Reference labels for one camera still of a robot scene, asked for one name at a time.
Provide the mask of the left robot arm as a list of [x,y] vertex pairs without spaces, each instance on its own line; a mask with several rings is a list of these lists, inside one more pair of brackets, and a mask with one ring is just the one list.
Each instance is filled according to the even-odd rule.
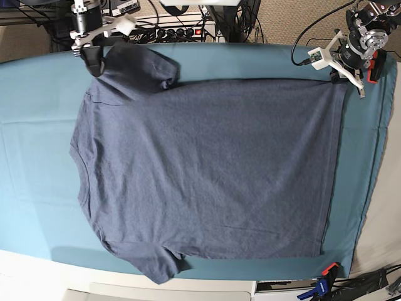
[[364,82],[380,79],[389,36],[400,26],[400,1],[369,2],[346,12],[348,34],[338,31],[324,52],[331,68],[333,84],[350,82],[360,98],[365,97]]

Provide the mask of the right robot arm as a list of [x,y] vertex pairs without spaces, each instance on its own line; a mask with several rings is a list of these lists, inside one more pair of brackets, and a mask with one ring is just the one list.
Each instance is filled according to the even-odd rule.
[[99,1],[75,1],[71,11],[75,15],[75,29],[70,32],[73,54],[84,61],[92,76],[99,77],[105,67],[103,39],[111,37],[114,29],[126,34],[135,23],[124,16],[102,17]]

